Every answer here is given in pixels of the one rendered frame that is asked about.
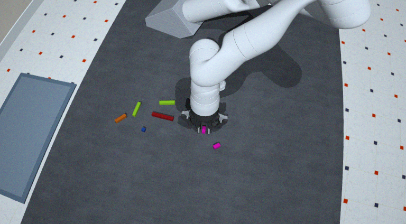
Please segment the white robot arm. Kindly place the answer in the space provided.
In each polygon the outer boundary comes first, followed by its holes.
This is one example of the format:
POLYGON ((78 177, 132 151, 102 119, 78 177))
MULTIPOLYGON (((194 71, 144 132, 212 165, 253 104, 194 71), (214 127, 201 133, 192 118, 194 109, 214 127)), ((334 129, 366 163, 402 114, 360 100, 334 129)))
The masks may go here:
POLYGON ((221 48, 211 39, 198 40, 190 48, 190 106, 197 115, 218 110, 225 79, 245 61, 273 48, 297 14, 337 29, 359 27, 371 16, 369 0, 186 0, 182 11, 187 21, 197 23, 269 3, 270 9, 225 34, 221 48))

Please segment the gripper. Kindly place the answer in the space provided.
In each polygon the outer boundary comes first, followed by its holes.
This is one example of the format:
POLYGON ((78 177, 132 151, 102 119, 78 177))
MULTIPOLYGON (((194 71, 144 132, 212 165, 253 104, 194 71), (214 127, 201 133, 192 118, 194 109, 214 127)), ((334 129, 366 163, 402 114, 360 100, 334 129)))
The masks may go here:
POLYGON ((212 132, 213 128, 219 129, 220 127, 222 127, 223 125, 225 125, 227 123, 228 114, 223 114, 223 115, 220 114, 220 111, 218 108, 218 110, 210 116, 200 116, 200 115, 197 115, 196 113, 194 113, 192 109, 190 109, 188 111, 186 109, 182 109, 181 118, 189 126, 195 125, 196 131, 198 131, 198 133, 200 133, 201 122, 205 121, 205 123, 207 123, 207 126, 208 126, 207 134, 209 134, 212 132))

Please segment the lime green rod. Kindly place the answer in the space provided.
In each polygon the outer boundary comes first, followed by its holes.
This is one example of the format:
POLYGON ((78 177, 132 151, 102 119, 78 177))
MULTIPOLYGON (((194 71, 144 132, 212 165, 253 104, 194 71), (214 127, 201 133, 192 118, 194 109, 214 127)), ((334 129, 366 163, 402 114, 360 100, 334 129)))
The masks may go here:
POLYGON ((136 117, 137 112, 138 112, 140 106, 141 106, 141 102, 138 102, 137 105, 136 105, 136 107, 135 107, 135 109, 134 109, 134 112, 133 112, 133 114, 132 114, 134 117, 136 117))
POLYGON ((164 100, 164 101, 159 101, 160 105, 175 105, 175 100, 164 100))

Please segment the red rod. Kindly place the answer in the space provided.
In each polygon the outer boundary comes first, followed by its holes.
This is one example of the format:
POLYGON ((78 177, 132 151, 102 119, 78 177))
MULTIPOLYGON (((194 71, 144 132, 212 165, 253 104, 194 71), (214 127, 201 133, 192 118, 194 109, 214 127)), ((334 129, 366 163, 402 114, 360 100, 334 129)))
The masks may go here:
POLYGON ((173 120, 174 120, 174 117, 167 116, 167 115, 163 115, 163 114, 158 114, 158 113, 154 113, 154 112, 152 112, 152 116, 157 117, 157 118, 162 118, 162 119, 170 120, 170 121, 173 121, 173 120))

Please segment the orange rod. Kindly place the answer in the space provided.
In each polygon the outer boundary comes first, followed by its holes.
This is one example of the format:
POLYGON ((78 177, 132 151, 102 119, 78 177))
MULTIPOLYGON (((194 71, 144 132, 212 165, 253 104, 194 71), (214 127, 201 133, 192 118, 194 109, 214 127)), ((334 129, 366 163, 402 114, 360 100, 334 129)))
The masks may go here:
POLYGON ((123 114, 123 115, 121 115, 120 117, 116 118, 116 119, 115 119, 115 122, 118 123, 118 122, 120 122, 121 120, 125 119, 126 117, 127 117, 127 116, 126 116, 125 114, 123 114))

